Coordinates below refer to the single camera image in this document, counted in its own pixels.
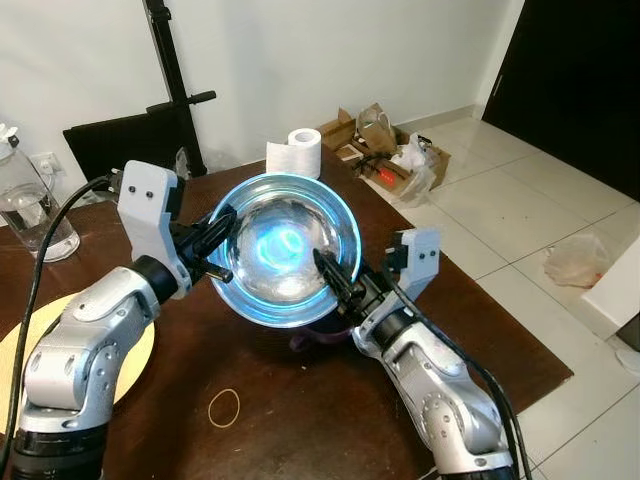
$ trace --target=bowl rim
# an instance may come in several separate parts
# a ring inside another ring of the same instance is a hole
[[[332,196],[335,200],[337,200],[338,205],[340,205],[340,207],[343,209],[344,212],[346,212],[346,217],[349,220],[349,224],[350,224],[350,230],[354,233],[354,240],[355,240],[355,247],[356,247],[356,259],[355,259],[355,263],[353,266],[353,271],[351,273],[351,281],[354,282],[358,276],[358,272],[360,271],[360,266],[361,266],[361,262],[362,262],[362,239],[360,237],[360,229],[358,228],[358,223],[356,222],[355,217],[353,216],[353,212],[351,211],[351,209],[349,208],[349,206],[347,205],[347,203],[344,201],[344,199],[338,195],[332,188],[330,188],[328,185],[314,179],[314,178],[310,178],[310,177],[306,177],[303,175],[297,175],[297,174],[293,174],[293,173],[284,173],[284,172],[273,172],[273,173],[262,173],[253,177],[250,177],[246,180],[244,180],[242,183],[236,185],[234,188],[232,188],[223,198],[222,200],[220,200],[220,202],[218,203],[218,205],[216,206],[216,208],[214,209],[213,213],[211,214],[210,218],[209,218],[209,222],[213,222],[213,220],[218,216],[218,214],[220,213],[220,211],[222,210],[222,208],[224,208],[227,203],[229,202],[229,199],[234,196],[235,194],[237,194],[237,192],[239,190],[242,190],[244,188],[249,187],[250,185],[252,185],[255,182],[259,182],[264,178],[273,178],[273,177],[285,177],[285,178],[294,178],[298,181],[302,181],[302,183],[304,182],[308,182],[310,184],[314,184],[318,187],[320,187],[322,190],[324,190],[328,195]],[[331,313],[331,311],[333,311],[337,306],[338,306],[338,301],[337,298],[335,296],[335,294],[330,290],[330,287],[328,285],[325,285],[322,289],[318,290],[318,292],[316,292],[316,294],[314,294],[311,298],[306,299],[304,302],[300,302],[299,304],[303,304],[306,302],[311,301],[313,298],[315,298],[316,296],[320,295],[322,292],[325,291],[329,291],[328,294],[328,298],[331,298],[331,302],[327,302],[327,306],[322,309],[321,311],[319,311],[318,313],[316,313],[315,315],[309,317],[309,318],[305,318],[305,319],[301,319],[301,320],[295,320],[295,321],[290,321],[290,322],[285,322],[285,323],[271,323],[269,321],[263,320],[261,318],[257,318],[256,316],[250,315],[249,312],[247,312],[245,309],[240,308],[239,305],[236,304],[235,301],[233,301],[232,299],[229,298],[229,296],[227,295],[227,290],[229,290],[229,287],[226,287],[225,285],[220,285],[220,283],[214,279],[211,279],[214,288],[216,289],[216,291],[218,292],[218,295],[220,295],[220,297],[225,301],[225,303],[227,305],[229,305],[231,307],[232,310],[234,310],[238,315],[246,318],[247,320],[256,323],[258,325],[262,325],[262,326],[266,326],[266,327],[271,327],[271,328],[282,328],[282,329],[287,329],[287,328],[296,328],[296,327],[302,327],[304,325],[308,325],[310,323],[313,323],[317,320],[320,320],[321,318],[325,317],[326,315],[328,315],[329,313]],[[274,308],[278,308],[279,306],[277,304],[272,304],[270,302],[264,302],[261,301],[260,299],[257,299],[260,303],[265,303],[266,305],[272,306]]]

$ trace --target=white plastic bag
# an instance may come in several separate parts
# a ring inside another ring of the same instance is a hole
[[[402,202],[414,207],[426,201],[429,189],[436,180],[436,174],[431,170],[434,164],[431,155],[437,154],[431,149],[422,148],[418,134],[414,133],[409,137],[409,143],[402,146],[402,151],[391,158],[396,165],[414,173],[411,181],[398,194],[398,201],[393,203]]]
[[[593,233],[581,233],[549,249],[544,272],[558,285],[591,288],[610,266],[600,239]]]

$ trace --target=plastic bottle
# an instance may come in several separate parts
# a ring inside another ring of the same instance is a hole
[[[15,127],[0,124],[0,215],[34,257],[60,207],[24,153],[16,146]],[[69,221],[62,220],[54,234],[45,262],[71,255],[80,237]]]

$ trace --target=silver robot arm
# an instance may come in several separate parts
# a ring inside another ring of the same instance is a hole
[[[398,232],[387,250],[401,272],[398,285],[411,300],[438,273],[439,244],[437,231],[414,229]],[[352,333],[356,346],[384,367],[441,477],[514,479],[498,410],[464,361],[414,318],[395,292],[380,287],[379,274],[365,268],[350,285],[330,253],[314,254],[339,298],[339,311],[359,324]]]
[[[14,442],[14,480],[98,480],[118,374],[160,305],[182,298],[207,274],[231,273],[206,261],[235,222],[171,224],[182,191],[175,173],[127,163],[118,212],[133,263],[117,267],[77,295],[33,350]]]

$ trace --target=metal bowl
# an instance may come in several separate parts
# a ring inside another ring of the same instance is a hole
[[[307,177],[263,174],[231,190],[211,221],[227,204],[238,219],[209,261],[233,272],[230,283],[213,282],[231,308],[260,325],[291,328],[337,306],[313,249],[332,251],[353,280],[362,252],[355,218],[333,190]]]

